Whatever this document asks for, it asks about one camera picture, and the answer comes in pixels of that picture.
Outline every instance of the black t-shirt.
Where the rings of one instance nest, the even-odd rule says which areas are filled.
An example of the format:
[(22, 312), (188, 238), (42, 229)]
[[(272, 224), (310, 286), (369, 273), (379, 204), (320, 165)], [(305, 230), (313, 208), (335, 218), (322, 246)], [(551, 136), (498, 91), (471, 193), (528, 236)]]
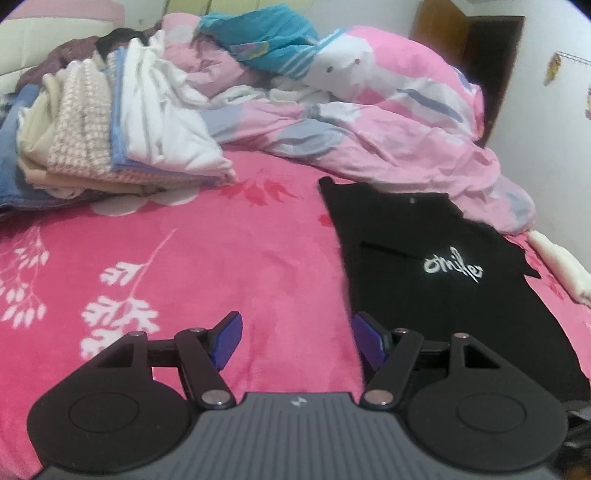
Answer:
[(387, 194), (364, 183), (320, 189), (342, 246), (354, 312), (428, 340), (466, 332), (559, 400), (588, 400), (589, 380), (524, 275), (521, 247), (463, 218), (440, 193)]

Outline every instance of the pink comforter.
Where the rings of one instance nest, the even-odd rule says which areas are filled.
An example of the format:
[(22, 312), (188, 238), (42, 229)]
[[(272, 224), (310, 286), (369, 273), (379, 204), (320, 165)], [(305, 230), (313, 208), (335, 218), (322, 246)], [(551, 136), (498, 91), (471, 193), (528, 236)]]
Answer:
[[(0, 241), (0, 479), (40, 467), (25, 422), (33, 402), (131, 330), (170, 338), (230, 310), (242, 342), (223, 372), (246, 391), (351, 391), (362, 377), (346, 277), (320, 197), (322, 172), (228, 152), (241, 182), (221, 190), (119, 197), (13, 219)], [(531, 287), (558, 318), (587, 376), (591, 314), (527, 245)], [(157, 380), (179, 391), (172, 369)]]

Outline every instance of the shirt label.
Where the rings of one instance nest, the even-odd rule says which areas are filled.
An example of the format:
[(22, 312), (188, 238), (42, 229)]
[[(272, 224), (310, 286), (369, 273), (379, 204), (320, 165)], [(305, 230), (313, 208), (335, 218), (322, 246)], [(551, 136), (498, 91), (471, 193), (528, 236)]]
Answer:
[(425, 272), (461, 272), (478, 283), (478, 278), (482, 278), (484, 270), (478, 265), (466, 265), (457, 248), (450, 247), (450, 250), (452, 251), (451, 260), (446, 260), (438, 255), (435, 255), (433, 258), (426, 258), (423, 264)]

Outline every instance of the metal screw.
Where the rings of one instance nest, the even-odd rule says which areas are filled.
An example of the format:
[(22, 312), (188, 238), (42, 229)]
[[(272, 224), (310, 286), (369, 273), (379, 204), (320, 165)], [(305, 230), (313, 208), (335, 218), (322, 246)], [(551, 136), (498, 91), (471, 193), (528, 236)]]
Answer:
[(231, 399), (232, 397), (225, 390), (208, 390), (201, 395), (201, 400), (207, 405), (225, 405)]
[(394, 401), (394, 395), (386, 390), (370, 390), (363, 397), (372, 405), (388, 405)]

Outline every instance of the white padded headboard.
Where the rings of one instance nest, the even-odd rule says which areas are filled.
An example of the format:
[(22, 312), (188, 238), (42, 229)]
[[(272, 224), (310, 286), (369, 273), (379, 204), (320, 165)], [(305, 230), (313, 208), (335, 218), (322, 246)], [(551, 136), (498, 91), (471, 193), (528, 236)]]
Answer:
[(74, 38), (103, 37), (125, 18), (112, 0), (25, 0), (0, 24), (0, 93), (14, 91), (21, 75)]

